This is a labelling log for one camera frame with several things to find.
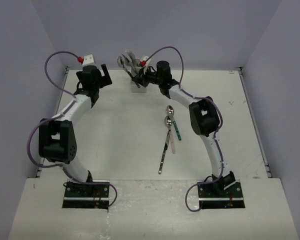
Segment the red connector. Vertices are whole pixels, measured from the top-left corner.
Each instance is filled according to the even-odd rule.
[[[78,56],[77,58],[78,62],[83,64],[84,63],[84,59],[81,56]]]
[[[146,65],[146,63],[147,63],[147,62],[146,62],[145,60],[143,60],[142,62],[140,62],[140,66],[141,66],[141,67],[144,67],[144,66]]]

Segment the white table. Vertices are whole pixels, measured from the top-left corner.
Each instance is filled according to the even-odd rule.
[[[65,84],[71,92],[78,81],[75,72],[69,72]],[[109,213],[62,209],[67,178],[58,168],[44,169],[40,178],[26,182],[11,240],[298,239],[281,182],[267,177],[238,72],[185,71],[183,86],[198,96],[211,96],[222,112],[222,152],[241,181],[246,205],[199,213],[186,209],[184,196],[190,185],[211,174],[211,165],[191,129],[188,110],[154,85],[147,93],[131,93],[123,71],[109,73],[113,84],[100,90],[95,106],[75,126],[75,136],[80,161],[94,179],[110,180],[118,188],[117,202]],[[181,71],[172,74],[179,80]],[[70,99],[64,94],[59,109]],[[168,149],[159,175],[167,105],[175,110],[182,141],[174,134],[176,154]],[[196,189],[189,202],[198,206]]]

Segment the metal spoon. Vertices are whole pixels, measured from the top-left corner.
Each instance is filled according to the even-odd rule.
[[[178,129],[176,120],[175,120],[175,118],[174,118],[174,114],[175,114],[174,108],[173,108],[171,105],[168,105],[168,106],[166,107],[166,113],[167,113],[168,116],[171,118],[172,123],[173,123],[173,126],[174,126],[174,129],[175,129],[175,132],[176,132],[176,135],[178,136],[179,141],[181,141],[180,132],[179,132],[179,129]]]
[[[173,138],[173,135],[172,135],[172,132],[171,132],[172,121],[171,121],[169,116],[165,117],[164,124],[166,125],[166,127],[169,130],[172,153],[175,154],[176,153],[176,148],[175,148],[174,138]]]

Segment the gray wall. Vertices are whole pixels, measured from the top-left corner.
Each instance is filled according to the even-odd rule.
[[[274,177],[282,180],[300,237],[300,0],[283,0],[244,67]]]
[[[117,68],[126,48],[140,56],[173,45],[188,69],[243,66],[280,1],[32,0],[57,50],[94,54],[97,63]],[[180,68],[175,52],[164,57]]]
[[[59,93],[46,80],[44,62],[54,52],[29,0],[0,0],[0,240],[8,239],[28,176],[28,134],[38,121],[53,114]],[[61,83],[64,67],[51,61],[51,76]],[[32,151],[38,156],[37,141]]]

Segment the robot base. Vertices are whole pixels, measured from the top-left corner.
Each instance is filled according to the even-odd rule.
[[[108,209],[109,183],[84,185],[68,181],[64,184],[63,209]]]
[[[218,191],[218,193],[207,187],[206,184],[198,185],[198,196],[200,209],[245,208],[244,196],[239,181],[222,191]]]

